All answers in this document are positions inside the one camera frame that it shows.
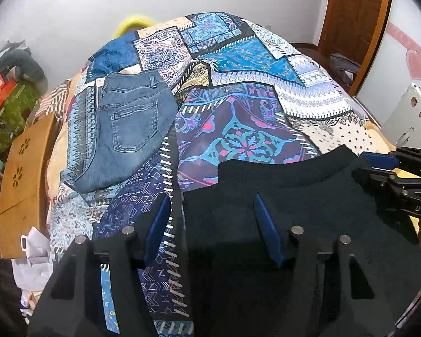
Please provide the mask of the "black pants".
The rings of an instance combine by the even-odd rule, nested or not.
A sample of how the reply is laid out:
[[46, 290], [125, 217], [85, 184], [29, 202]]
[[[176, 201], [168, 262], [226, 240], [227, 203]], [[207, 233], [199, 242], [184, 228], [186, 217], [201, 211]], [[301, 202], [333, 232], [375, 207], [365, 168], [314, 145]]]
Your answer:
[[[421, 288], [421, 247], [405, 215], [353, 179], [366, 161], [341, 146], [289, 164], [230, 160], [186, 192], [196, 336], [387, 336]], [[269, 256], [259, 194], [294, 257]]]

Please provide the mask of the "grey bag on floor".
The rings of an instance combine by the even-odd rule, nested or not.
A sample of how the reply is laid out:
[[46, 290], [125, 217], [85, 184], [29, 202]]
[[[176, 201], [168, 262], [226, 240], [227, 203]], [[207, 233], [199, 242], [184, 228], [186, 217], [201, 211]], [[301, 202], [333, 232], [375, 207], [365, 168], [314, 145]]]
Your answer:
[[334, 53], [329, 57], [329, 68], [347, 86], [352, 86], [360, 71], [360, 65], [348, 57]]

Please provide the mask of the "folded blue jeans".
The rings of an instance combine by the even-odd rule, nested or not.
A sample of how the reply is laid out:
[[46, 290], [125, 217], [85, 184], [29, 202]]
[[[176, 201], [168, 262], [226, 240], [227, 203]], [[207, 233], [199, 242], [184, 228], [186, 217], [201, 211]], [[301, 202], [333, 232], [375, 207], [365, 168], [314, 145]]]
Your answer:
[[155, 69], [136, 75], [112, 73], [93, 92], [86, 163], [71, 180], [79, 193], [129, 179], [168, 134], [178, 106]]

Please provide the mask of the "small white device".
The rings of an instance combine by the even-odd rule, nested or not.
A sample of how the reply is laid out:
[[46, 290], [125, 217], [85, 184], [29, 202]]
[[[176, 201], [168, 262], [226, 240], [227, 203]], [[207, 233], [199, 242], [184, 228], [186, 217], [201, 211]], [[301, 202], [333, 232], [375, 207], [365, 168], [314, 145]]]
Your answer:
[[27, 250], [27, 236], [26, 235], [22, 235], [20, 237], [20, 247], [22, 252], [26, 252]]

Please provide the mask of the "white crumpled cloth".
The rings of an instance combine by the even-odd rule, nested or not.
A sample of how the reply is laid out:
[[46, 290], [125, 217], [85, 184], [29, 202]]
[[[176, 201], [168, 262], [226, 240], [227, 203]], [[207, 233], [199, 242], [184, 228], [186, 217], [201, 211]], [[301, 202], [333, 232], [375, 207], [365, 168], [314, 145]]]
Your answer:
[[26, 236], [24, 257], [11, 260], [14, 281], [18, 288], [25, 291], [43, 291], [53, 273], [50, 241], [35, 227]]

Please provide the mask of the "blue patchwork bedspread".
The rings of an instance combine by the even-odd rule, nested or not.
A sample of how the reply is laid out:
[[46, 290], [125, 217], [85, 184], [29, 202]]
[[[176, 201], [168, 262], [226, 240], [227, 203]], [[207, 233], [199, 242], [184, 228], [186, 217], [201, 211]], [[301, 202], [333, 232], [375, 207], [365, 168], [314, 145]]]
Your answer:
[[[155, 69], [179, 111], [159, 150], [129, 179], [81, 195], [71, 180], [86, 163], [93, 92], [112, 73]], [[340, 145], [383, 152], [369, 119], [313, 59], [269, 30], [222, 12], [179, 17], [109, 41], [91, 55], [67, 112], [67, 167], [51, 200], [51, 258], [80, 234], [109, 236], [147, 211], [161, 192], [173, 213], [141, 287], [160, 336], [192, 336], [182, 194], [217, 182], [231, 159], [294, 163]]]

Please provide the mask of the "wooden lap tray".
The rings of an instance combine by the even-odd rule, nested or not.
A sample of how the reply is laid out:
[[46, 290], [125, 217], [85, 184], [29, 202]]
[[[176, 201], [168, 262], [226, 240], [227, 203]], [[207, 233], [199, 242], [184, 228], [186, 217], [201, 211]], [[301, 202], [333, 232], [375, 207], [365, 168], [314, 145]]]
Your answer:
[[12, 143], [0, 194], [0, 256], [3, 259], [19, 259], [25, 255], [22, 237], [32, 228], [46, 231], [46, 170], [56, 133], [56, 116], [50, 113]]

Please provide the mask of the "brown wooden door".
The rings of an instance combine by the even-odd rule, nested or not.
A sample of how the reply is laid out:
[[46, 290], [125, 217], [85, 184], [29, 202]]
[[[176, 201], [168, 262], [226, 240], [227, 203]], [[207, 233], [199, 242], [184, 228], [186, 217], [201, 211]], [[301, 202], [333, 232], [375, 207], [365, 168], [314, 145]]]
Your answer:
[[360, 90], [371, 67], [388, 18], [391, 0], [328, 0], [318, 51], [340, 53], [360, 64], [348, 93]]

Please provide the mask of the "green patterned bag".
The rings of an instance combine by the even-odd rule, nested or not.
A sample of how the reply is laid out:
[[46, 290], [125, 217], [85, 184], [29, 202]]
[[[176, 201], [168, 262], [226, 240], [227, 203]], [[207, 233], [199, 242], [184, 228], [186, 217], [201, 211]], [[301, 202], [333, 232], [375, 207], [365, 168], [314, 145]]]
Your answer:
[[0, 158], [6, 160], [13, 141], [23, 132], [26, 120], [40, 98], [28, 81], [20, 81], [0, 108]]

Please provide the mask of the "yellow curved hoop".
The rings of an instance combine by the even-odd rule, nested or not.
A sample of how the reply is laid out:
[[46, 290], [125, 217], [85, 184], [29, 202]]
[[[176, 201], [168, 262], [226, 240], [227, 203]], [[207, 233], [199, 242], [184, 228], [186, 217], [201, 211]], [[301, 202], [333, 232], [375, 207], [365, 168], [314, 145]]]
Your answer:
[[119, 38], [130, 31], [138, 31], [143, 28], [149, 28], [156, 24], [155, 21], [149, 19], [144, 15], [131, 15], [126, 17], [123, 21], [119, 23], [115, 32], [113, 33], [112, 38]]

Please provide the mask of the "orange box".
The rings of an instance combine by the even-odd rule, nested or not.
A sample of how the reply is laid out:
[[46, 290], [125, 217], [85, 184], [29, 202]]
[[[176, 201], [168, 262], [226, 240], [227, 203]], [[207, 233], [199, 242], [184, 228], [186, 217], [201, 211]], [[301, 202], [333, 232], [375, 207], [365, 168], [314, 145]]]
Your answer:
[[7, 79], [0, 73], [0, 108], [16, 86], [14, 79]]

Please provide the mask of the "grey neck pillow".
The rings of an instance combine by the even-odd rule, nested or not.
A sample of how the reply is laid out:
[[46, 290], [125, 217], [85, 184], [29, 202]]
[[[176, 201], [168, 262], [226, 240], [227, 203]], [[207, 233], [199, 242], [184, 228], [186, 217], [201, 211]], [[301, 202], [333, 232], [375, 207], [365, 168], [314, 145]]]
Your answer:
[[0, 57], [1, 74], [6, 75], [13, 68], [18, 79], [27, 77], [30, 81], [40, 81], [45, 77], [41, 66], [23, 49], [9, 50]]

